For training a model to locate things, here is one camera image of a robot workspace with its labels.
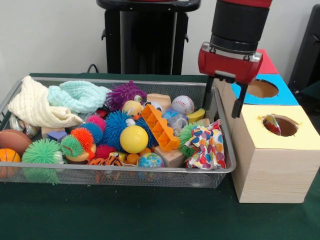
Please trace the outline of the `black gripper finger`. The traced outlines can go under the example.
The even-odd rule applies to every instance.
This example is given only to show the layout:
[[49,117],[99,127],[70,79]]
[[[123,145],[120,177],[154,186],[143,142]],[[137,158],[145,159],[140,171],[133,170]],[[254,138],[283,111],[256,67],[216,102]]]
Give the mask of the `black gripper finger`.
[[238,86],[240,86],[240,94],[239,97],[235,100],[231,116],[232,118],[239,118],[241,115],[242,107],[244,104],[244,100],[246,97],[246,93],[248,90],[248,85],[243,83],[238,83]]
[[211,76],[207,77],[206,87],[205,87],[205,96],[203,99],[204,109],[209,109],[212,101],[212,87],[213,87],[214,78]]

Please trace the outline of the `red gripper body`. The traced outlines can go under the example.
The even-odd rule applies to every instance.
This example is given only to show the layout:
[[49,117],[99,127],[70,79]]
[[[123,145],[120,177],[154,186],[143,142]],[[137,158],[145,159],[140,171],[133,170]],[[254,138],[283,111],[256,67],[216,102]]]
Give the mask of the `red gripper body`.
[[214,78],[230,79],[240,84],[251,84],[263,63],[263,54],[231,53],[204,42],[198,54],[199,72]]

